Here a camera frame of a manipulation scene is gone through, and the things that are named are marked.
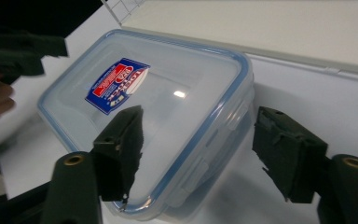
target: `white table surface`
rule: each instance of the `white table surface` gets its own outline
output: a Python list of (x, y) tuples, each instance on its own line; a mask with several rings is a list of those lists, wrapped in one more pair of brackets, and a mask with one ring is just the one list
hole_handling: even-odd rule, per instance
[[(100, 8), (66, 39), (69, 58), (45, 58), (46, 76), (14, 84), (17, 108), (0, 119), (0, 162), (9, 197), (49, 181), (54, 162), (66, 150), (36, 115), (36, 101), (98, 37), (117, 28)], [(329, 143), (328, 156), (358, 156), (358, 76), (330, 74), (301, 64), (252, 57), (255, 106), (289, 114)], [(244, 139), (243, 145), (251, 141)], [(190, 223), (318, 223), (313, 204), (286, 203), (250, 148), (240, 148)], [(103, 206), (104, 223), (138, 223), (113, 217)], [(162, 223), (151, 220), (146, 223)]]
[(123, 28), (358, 73), (358, 1), (146, 1)]

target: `clear plastic container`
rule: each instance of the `clear plastic container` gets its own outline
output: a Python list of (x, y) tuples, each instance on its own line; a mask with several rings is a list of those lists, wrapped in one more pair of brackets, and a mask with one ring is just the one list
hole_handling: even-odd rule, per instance
[[(106, 69), (123, 58), (150, 67), (137, 90), (106, 114), (85, 98)], [(252, 66), (240, 53), (115, 30), (43, 94), (39, 110), (68, 151), (90, 151), (118, 111), (142, 106), (143, 157), (129, 204), (124, 212), (120, 202), (106, 204), (119, 216), (148, 220), (181, 216), (179, 208), (200, 203), (194, 199), (206, 194), (251, 129), (253, 98)]]

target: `logo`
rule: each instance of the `logo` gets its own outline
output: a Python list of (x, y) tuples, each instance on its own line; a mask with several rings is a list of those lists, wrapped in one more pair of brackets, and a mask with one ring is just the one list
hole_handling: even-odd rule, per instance
[(121, 106), (145, 80), (149, 65), (121, 59), (94, 83), (86, 100), (105, 114)]

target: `container lid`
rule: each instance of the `container lid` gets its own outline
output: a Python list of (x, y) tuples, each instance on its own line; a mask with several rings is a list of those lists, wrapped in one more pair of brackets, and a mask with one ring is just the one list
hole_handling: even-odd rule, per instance
[[(117, 98), (114, 110), (105, 111), (87, 98), (122, 60), (143, 67), (144, 76), (136, 91)], [(68, 151), (90, 151), (118, 111), (141, 105), (143, 157), (129, 205), (143, 204), (164, 190), (248, 72), (246, 59), (229, 50), (115, 30), (43, 94), (39, 110)], [(109, 84), (104, 90), (112, 92)]]

